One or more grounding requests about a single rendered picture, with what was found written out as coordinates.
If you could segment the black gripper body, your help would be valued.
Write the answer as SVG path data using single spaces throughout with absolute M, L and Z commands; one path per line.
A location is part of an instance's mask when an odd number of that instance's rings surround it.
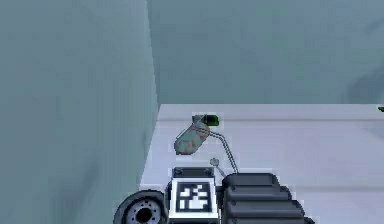
M 140 190 L 118 206 L 113 224 L 167 224 L 164 194 L 158 190 Z

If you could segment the white table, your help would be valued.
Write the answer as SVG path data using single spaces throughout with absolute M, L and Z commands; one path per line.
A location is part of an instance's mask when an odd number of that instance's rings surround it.
M 175 167 L 232 167 L 221 142 L 208 138 L 191 156 L 175 138 L 195 114 L 216 114 L 242 173 L 273 173 L 316 224 L 384 224 L 384 104 L 164 104 L 142 188 L 162 189 Z

